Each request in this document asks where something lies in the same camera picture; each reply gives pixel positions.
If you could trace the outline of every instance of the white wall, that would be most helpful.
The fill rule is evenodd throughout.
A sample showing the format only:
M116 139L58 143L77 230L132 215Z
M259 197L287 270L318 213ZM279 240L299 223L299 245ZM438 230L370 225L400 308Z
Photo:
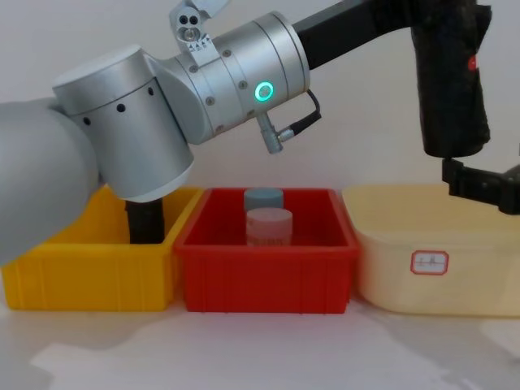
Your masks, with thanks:
M337 0L234 0L209 30L228 29L277 10L296 22ZM474 167L505 171L519 163L520 2L487 0L495 19L479 63L493 141ZM166 58L178 53L168 12L176 0L0 0L0 102L50 96L52 80L131 43ZM323 120L267 154L256 122L193 148L191 183L340 189L369 182L440 180L440 161L423 153L413 46L395 32L312 74ZM307 114L305 97L275 110L278 127Z

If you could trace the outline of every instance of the red light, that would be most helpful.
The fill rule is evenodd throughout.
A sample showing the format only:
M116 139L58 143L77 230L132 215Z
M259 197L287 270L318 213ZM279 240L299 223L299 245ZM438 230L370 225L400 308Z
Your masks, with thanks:
M477 64L477 57L474 55L473 57L470 58L470 61L468 62L468 69L470 69L470 71L474 72L477 70L478 68L478 64Z

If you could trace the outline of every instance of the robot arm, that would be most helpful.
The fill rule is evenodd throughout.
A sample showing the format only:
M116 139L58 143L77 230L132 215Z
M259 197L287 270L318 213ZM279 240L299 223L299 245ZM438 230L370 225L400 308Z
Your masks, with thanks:
M310 70L399 28L412 28L425 150L447 159L444 179L458 183L451 194L468 195L460 190L468 170L451 158L475 154L489 140L475 65L489 7L475 0L344 0L294 26L271 13L213 39L203 24L227 3L184 0L171 13L177 57L159 60L131 46L56 80L59 108L0 106L0 264L68 226L99 178L146 207L185 182L189 144L255 118L269 151L280 152L321 117ZM268 112L303 93L316 111L276 131ZM30 158L21 163L21 155ZM36 191L28 186L35 179ZM496 182L493 176L487 187L501 195ZM517 198L500 209L517 214Z

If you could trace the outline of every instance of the red plastic crate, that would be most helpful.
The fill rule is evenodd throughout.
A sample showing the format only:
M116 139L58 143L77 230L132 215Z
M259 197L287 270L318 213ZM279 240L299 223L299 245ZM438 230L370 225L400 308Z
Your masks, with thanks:
M336 193L285 189L293 245L251 248L244 191L206 191L175 243L188 311L344 313L359 248Z

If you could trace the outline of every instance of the yellow plastic crate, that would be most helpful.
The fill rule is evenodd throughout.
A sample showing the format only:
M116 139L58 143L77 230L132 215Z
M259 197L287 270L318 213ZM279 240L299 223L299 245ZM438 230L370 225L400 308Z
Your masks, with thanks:
M124 201L103 188L81 218L3 267L13 310L161 311L173 301L178 260L173 243L203 191L164 199L165 241L130 245Z

